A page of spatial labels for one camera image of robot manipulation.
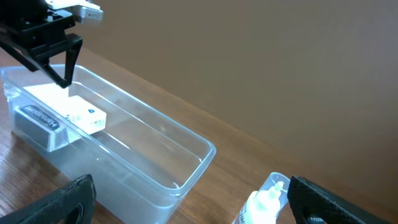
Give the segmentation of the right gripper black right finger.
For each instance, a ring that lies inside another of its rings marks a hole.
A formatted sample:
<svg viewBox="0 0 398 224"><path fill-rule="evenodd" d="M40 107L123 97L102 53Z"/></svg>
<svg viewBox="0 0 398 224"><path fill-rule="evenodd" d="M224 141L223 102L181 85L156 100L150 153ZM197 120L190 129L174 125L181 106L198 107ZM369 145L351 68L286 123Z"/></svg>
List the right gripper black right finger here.
<svg viewBox="0 0 398 224"><path fill-rule="evenodd" d="M299 224L387 224L387 221L304 177L291 177L287 198Z"/></svg>

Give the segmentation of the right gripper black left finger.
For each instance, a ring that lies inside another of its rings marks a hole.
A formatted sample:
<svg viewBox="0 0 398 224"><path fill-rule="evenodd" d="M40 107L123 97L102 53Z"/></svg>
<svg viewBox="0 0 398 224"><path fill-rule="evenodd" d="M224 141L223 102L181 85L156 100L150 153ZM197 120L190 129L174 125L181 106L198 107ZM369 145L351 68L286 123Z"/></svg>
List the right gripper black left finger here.
<svg viewBox="0 0 398 224"><path fill-rule="evenodd" d="M85 174L41 199L1 217L3 224L90 223L96 189L93 178Z"/></svg>

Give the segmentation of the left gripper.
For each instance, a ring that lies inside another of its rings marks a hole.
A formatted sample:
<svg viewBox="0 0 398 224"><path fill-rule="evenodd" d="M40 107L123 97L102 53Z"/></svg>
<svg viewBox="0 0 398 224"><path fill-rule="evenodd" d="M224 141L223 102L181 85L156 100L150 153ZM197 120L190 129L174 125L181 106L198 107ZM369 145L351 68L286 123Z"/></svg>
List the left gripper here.
<svg viewBox="0 0 398 224"><path fill-rule="evenodd" d="M61 88L72 84L83 44L79 35L65 33L74 25L71 12L52 9L46 1L1 0L1 48L30 50L34 65ZM50 66L50 58L62 52L66 53L63 77Z"/></svg>

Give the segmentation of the Hansaplast plaster box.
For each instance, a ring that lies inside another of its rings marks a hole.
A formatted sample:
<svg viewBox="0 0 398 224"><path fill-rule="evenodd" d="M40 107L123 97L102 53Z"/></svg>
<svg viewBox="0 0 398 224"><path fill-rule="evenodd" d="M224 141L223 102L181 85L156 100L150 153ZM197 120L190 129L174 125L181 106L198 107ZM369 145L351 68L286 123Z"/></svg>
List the Hansaplast plaster box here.
<svg viewBox="0 0 398 224"><path fill-rule="evenodd" d="M60 102L45 102L45 108L24 104L15 109L14 124L18 130L47 152L56 151L81 138L68 124L73 124L86 134L94 134L106 127L107 114L82 97L67 96Z"/></svg>

